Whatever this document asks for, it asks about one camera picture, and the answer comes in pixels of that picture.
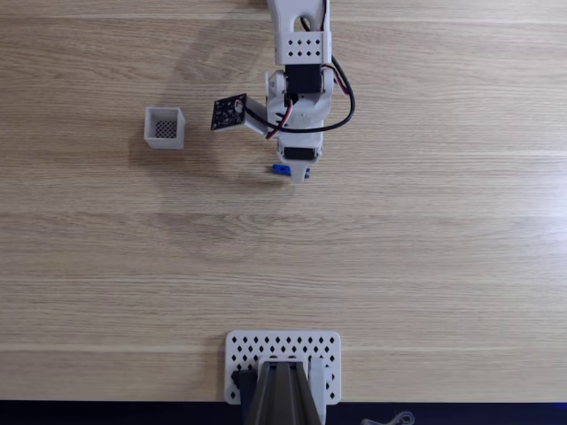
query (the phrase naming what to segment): wooden table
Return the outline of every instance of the wooden table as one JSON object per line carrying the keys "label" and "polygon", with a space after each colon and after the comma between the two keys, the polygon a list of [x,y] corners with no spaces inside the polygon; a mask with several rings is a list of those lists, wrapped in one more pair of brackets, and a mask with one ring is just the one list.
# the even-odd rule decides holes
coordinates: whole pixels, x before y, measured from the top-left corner
{"label": "wooden table", "polygon": [[0,398],[219,400],[229,331],[320,328],[343,401],[564,400],[567,3],[333,0],[358,112],[303,186],[209,131],[265,3],[4,0]]}

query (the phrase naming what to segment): black circuit board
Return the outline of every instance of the black circuit board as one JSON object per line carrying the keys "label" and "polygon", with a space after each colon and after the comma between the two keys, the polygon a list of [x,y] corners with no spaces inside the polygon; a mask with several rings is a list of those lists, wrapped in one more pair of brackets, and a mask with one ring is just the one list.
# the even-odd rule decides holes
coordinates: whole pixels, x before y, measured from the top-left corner
{"label": "black circuit board", "polygon": [[245,107],[246,94],[227,97],[226,99],[214,102],[211,130],[223,130],[244,124],[246,115]]}

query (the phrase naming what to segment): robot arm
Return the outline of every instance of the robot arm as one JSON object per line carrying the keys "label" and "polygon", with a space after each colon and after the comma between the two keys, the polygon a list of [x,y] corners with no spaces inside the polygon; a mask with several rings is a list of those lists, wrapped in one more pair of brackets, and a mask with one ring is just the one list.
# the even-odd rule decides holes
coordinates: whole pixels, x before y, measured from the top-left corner
{"label": "robot arm", "polygon": [[[275,139],[277,155],[290,167],[292,180],[302,183],[306,170],[322,157],[323,124],[330,113],[334,81],[341,80],[328,66],[334,62],[330,0],[268,0],[268,4],[276,32],[276,64],[285,70],[267,77],[265,107],[246,95],[215,102],[211,129],[246,126]],[[313,30],[294,31],[299,18],[307,19]],[[351,114],[343,123],[353,114],[352,95],[351,103]]]}

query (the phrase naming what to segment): perforated plate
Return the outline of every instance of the perforated plate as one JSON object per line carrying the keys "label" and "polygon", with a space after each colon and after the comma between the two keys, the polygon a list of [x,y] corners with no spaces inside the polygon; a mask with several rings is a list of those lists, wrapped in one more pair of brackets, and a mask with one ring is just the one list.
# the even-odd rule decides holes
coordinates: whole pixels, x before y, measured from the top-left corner
{"label": "perforated plate", "polygon": [[234,330],[227,335],[224,361],[224,398],[232,405],[240,404],[240,390],[232,382],[232,373],[256,369],[261,356],[302,354],[309,360],[319,357],[331,370],[326,385],[325,402],[335,405],[341,399],[340,336],[321,330]]}

